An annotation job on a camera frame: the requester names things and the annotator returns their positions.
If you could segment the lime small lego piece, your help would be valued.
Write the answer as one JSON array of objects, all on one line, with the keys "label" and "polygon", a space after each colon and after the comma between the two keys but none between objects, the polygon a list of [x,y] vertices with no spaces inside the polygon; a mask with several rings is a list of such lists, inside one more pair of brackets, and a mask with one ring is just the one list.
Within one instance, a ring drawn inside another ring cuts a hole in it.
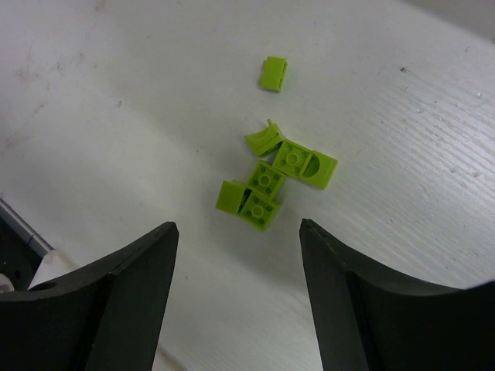
[{"label": "lime small lego piece", "polygon": [[259,78],[260,88],[280,93],[282,91],[287,67],[288,63],[286,59],[277,56],[268,56],[262,64]]}]

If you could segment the lime lego cluster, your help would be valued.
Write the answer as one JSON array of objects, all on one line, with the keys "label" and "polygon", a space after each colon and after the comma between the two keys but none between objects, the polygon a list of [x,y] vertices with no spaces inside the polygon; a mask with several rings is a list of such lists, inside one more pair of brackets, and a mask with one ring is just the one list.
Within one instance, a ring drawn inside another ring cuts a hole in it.
[{"label": "lime lego cluster", "polygon": [[261,231],[270,227],[282,205],[277,197],[287,178],[325,189],[338,164],[335,158],[287,139],[271,120],[244,138],[258,162],[247,181],[223,181],[216,208]]}]

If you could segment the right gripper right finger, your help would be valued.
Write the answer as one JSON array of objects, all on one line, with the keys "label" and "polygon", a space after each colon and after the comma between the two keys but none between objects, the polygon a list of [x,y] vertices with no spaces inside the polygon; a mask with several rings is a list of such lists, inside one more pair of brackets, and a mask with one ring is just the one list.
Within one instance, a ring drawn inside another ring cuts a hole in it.
[{"label": "right gripper right finger", "polygon": [[312,220],[302,262],[325,370],[492,370],[494,284],[460,289],[396,271]]}]

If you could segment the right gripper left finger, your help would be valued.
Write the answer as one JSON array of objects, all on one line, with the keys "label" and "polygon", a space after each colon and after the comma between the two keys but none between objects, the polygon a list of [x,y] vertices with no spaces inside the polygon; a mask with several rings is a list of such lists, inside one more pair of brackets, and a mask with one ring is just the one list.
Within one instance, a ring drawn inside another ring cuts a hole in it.
[{"label": "right gripper left finger", "polygon": [[1,296],[3,370],[150,370],[179,231],[157,226],[84,267]]}]

